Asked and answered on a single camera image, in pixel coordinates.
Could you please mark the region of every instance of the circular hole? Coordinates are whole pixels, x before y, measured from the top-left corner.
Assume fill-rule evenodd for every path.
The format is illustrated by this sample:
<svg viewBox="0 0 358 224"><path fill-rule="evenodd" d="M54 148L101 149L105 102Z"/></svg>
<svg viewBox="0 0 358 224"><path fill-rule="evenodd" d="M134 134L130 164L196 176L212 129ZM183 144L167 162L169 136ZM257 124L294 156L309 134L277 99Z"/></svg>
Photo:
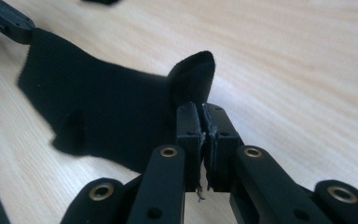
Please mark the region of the circular hole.
<svg viewBox="0 0 358 224"><path fill-rule="evenodd" d="M147 211L147 216L151 219L159 219L162 217L162 211L159 208L150 208Z"/></svg>
<svg viewBox="0 0 358 224"><path fill-rule="evenodd" d="M160 153L161 153L161 156L163 156L163 157L174 157L174 156L176 156L176 154L177 154L178 152L177 152L176 149L174 149L174 148L167 147L167 148L163 148L163 149L160 151Z"/></svg>
<svg viewBox="0 0 358 224"><path fill-rule="evenodd" d="M296 218L301 219L303 221L310 221L310 215L307 212L301 209L293 210L293 214L295 214Z"/></svg>
<svg viewBox="0 0 358 224"><path fill-rule="evenodd" d="M172 149L167 149L164 151L164 155L168 155L171 156L173 154L173 150Z"/></svg>
<svg viewBox="0 0 358 224"><path fill-rule="evenodd" d="M227 136L229 136L229 133L222 132L222 133L220 133L220 135L227 137Z"/></svg>
<svg viewBox="0 0 358 224"><path fill-rule="evenodd" d="M246 148L244 153L249 157L261 157L262 155L261 151L255 148Z"/></svg>
<svg viewBox="0 0 358 224"><path fill-rule="evenodd" d="M93 201L102 201L113 194L114 186L110 183L102 183L91 189L89 197Z"/></svg>
<svg viewBox="0 0 358 224"><path fill-rule="evenodd" d="M344 203L357 203L358 201L356 195L339 186L330 186L327 188L327 191L333 198Z"/></svg>
<svg viewBox="0 0 358 224"><path fill-rule="evenodd" d="M109 188L107 187L100 187L97 190L95 190L95 196L97 197L103 197L107 192L109 191Z"/></svg>

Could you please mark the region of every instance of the wood grain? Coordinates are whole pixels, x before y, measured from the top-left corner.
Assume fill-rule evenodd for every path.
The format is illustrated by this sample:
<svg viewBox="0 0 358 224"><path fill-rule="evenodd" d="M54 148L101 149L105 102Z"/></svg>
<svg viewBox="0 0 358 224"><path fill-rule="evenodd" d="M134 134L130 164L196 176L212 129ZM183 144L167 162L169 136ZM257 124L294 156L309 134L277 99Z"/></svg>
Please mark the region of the wood grain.
<svg viewBox="0 0 358 224"><path fill-rule="evenodd" d="M309 189L331 178L358 188L358 1L7 2L93 56L149 73L211 51L209 102L246 144ZM52 131L16 86L27 50L0 34L0 198L13 223L59 223L91 180L137 174L50 145ZM186 223L235 223L228 195L206 197L186 195Z"/></svg>

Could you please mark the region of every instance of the wooden table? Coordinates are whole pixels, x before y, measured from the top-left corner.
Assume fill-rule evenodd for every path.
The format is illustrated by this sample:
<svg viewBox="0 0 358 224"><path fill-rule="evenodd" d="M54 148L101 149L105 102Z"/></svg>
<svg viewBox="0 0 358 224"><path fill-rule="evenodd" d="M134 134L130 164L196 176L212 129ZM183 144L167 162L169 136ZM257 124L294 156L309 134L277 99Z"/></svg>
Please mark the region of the wooden table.
<svg viewBox="0 0 358 224"><path fill-rule="evenodd" d="M93 56L149 73L211 51L209 102L246 144L309 189L331 178L358 188L358 1L7 2ZM50 145L48 124L16 86L27 50L0 34L0 198L13 223L58 223L91 180L137 174ZM205 196L186 195L185 223L235 223L227 194Z"/></svg>

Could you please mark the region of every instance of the light wood surface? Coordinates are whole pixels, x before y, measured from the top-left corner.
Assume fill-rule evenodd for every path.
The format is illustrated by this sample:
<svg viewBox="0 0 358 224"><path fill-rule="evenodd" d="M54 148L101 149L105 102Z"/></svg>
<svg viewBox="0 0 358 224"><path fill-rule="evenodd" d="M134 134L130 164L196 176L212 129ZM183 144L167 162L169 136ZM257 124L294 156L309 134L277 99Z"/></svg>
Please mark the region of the light wood surface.
<svg viewBox="0 0 358 224"><path fill-rule="evenodd" d="M209 102L246 144L306 188L331 178L358 188L358 1L7 2L93 56L149 73L211 51ZM91 180L137 174L50 145L48 124L16 86L27 50L0 34L0 198L13 223L59 223ZM186 195L186 223L235 223L227 194L206 198Z"/></svg>

